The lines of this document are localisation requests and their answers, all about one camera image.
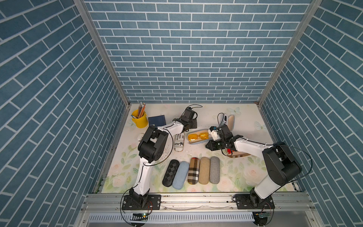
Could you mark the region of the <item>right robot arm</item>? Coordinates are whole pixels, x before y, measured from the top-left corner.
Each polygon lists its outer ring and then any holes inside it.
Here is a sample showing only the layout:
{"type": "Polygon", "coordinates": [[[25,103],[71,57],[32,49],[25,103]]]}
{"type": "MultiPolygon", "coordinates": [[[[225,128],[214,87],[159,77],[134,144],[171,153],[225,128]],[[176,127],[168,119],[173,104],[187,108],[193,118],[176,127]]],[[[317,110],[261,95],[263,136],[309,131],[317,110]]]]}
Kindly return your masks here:
{"type": "Polygon", "coordinates": [[[206,148],[215,151],[230,149],[245,152],[263,159],[267,176],[250,191],[250,202],[254,206],[265,201],[274,192],[293,180],[301,173],[302,168],[290,148],[283,142],[265,144],[251,141],[242,135],[233,135],[227,125],[212,126],[208,129],[211,140],[206,148]]]}

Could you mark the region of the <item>grey case tortoise sunglasses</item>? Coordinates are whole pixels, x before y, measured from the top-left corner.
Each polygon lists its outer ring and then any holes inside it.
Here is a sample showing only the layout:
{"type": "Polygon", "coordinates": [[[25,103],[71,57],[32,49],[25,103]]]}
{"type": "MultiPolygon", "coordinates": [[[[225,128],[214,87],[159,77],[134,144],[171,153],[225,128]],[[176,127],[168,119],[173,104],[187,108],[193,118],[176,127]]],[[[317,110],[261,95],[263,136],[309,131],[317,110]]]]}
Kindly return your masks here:
{"type": "Polygon", "coordinates": [[[220,182],[220,159],[218,157],[210,158],[209,181],[212,184],[220,182]]]}

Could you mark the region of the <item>light blue denim case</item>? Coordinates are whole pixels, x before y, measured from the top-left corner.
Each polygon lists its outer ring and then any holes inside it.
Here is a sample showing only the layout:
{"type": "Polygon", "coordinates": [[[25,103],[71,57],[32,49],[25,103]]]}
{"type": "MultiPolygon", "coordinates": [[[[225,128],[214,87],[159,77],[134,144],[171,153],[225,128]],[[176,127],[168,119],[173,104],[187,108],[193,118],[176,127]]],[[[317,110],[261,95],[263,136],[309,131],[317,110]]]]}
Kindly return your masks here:
{"type": "Polygon", "coordinates": [[[180,190],[183,188],[185,179],[188,175],[188,171],[189,171],[189,163],[186,161],[182,161],[179,164],[178,170],[175,174],[175,178],[172,183],[174,189],[180,190]]]}

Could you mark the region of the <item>light blue case white sunglasses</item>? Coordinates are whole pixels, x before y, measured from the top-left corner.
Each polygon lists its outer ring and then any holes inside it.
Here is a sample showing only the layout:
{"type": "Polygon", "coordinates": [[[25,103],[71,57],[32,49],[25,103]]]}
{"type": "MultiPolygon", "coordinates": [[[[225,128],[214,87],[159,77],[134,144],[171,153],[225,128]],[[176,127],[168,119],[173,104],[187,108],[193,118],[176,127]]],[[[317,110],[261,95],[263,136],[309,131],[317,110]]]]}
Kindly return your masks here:
{"type": "Polygon", "coordinates": [[[234,122],[235,122],[235,116],[234,115],[227,116],[227,125],[226,126],[229,128],[230,131],[233,131],[234,122]]]}

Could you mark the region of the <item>blue case yellow glasses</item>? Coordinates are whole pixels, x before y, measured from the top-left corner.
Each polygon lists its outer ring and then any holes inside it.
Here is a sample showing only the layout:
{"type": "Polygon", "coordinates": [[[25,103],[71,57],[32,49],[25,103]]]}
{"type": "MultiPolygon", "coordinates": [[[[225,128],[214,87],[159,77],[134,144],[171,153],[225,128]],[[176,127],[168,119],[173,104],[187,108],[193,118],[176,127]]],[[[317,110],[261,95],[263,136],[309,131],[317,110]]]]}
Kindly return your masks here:
{"type": "Polygon", "coordinates": [[[212,139],[212,137],[210,136],[208,129],[193,131],[187,135],[188,143],[192,145],[208,142],[210,139],[212,139]]]}

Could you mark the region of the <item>plaid beige glasses case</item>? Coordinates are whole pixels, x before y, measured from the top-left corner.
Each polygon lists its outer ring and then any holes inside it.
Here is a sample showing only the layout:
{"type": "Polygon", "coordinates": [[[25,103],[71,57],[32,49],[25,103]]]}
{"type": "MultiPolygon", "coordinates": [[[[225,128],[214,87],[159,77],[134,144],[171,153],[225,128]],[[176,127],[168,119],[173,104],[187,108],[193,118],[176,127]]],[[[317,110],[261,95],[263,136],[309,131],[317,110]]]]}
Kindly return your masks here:
{"type": "Polygon", "coordinates": [[[200,159],[197,157],[193,157],[190,161],[187,181],[189,184],[197,184],[199,181],[199,167],[200,167],[200,159]]]}

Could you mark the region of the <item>beige case purple glasses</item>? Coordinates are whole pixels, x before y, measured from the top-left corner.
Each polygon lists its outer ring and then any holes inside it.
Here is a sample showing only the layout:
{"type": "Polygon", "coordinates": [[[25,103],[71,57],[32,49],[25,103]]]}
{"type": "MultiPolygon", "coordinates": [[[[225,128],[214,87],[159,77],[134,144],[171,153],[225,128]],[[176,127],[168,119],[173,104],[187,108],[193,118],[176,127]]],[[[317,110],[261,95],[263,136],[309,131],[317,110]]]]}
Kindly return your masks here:
{"type": "Polygon", "coordinates": [[[202,157],[199,165],[199,183],[206,185],[209,182],[210,176],[210,159],[202,157]]]}

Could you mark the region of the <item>flag pattern glasses case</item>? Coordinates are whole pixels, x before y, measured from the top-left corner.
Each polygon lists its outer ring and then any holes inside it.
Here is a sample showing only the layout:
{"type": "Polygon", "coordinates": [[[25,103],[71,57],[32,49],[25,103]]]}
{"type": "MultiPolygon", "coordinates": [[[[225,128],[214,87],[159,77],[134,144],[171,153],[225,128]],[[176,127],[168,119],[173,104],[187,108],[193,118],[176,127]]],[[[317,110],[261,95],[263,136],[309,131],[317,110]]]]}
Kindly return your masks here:
{"type": "Polygon", "coordinates": [[[182,152],[184,149],[185,133],[179,133],[175,136],[174,150],[176,152],[182,152]]]}

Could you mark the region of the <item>black glasses case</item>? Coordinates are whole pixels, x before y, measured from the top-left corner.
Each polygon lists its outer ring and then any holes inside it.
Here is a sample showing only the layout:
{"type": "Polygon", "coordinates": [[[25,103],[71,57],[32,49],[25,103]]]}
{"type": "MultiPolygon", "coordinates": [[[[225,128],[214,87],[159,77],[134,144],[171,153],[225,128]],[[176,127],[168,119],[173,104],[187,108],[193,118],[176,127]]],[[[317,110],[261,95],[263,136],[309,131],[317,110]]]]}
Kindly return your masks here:
{"type": "Polygon", "coordinates": [[[172,159],[166,169],[166,172],[165,172],[165,175],[164,175],[164,178],[162,180],[162,184],[163,186],[165,187],[170,187],[172,186],[173,184],[173,181],[174,181],[174,178],[175,178],[175,175],[176,175],[176,172],[179,168],[179,161],[175,160],[175,159],[172,159]]]}

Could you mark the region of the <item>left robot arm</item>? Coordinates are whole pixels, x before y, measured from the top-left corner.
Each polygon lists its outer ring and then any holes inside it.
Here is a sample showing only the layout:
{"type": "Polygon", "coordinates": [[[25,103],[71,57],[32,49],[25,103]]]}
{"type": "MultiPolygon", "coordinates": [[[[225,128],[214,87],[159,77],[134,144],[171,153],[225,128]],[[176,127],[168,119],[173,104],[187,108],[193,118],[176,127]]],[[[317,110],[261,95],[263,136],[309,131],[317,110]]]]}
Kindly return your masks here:
{"type": "Polygon", "coordinates": [[[140,168],[135,185],[129,190],[132,202],[139,208],[147,204],[148,193],[150,190],[150,179],[152,166],[157,165],[164,152],[167,139],[174,138],[174,135],[197,128],[198,114],[192,107],[187,107],[179,118],[173,119],[170,124],[165,126],[149,126],[138,145],[140,156],[140,168]]]}

